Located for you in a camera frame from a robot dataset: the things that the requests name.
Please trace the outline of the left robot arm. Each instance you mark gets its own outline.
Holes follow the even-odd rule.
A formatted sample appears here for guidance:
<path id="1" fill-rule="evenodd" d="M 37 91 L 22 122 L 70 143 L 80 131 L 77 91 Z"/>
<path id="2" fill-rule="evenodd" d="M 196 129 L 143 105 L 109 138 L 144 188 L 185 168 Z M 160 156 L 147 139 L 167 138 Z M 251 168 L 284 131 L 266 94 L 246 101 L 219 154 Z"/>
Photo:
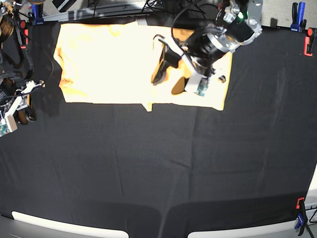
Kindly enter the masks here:
<path id="1" fill-rule="evenodd" d="M 156 34 L 162 44 L 159 63 L 152 74 L 151 83 L 163 83 L 169 67 L 178 68 L 184 61 L 191 72 L 184 91 L 204 96 L 213 78 L 226 82 L 226 76 L 213 64 L 226 53 L 234 53 L 240 46 L 248 45 L 262 33 L 261 0 L 224 0 L 218 10 L 215 23 L 194 31 L 185 41 L 172 34 Z"/>

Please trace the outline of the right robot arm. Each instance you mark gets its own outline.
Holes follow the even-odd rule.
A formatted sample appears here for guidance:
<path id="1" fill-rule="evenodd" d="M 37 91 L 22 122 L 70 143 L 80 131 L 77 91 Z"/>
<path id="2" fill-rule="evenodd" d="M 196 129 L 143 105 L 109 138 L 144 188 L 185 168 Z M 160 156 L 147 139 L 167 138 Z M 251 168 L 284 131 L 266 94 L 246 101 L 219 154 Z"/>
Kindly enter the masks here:
<path id="1" fill-rule="evenodd" d="M 37 119 L 31 94 L 45 87 L 43 80 L 31 79 L 34 64 L 29 53 L 28 22 L 20 18 L 20 9 L 32 0 L 2 0 L 0 2 L 0 135 L 17 130 Z M 17 50 L 15 61 L 3 49 L 11 39 Z"/>

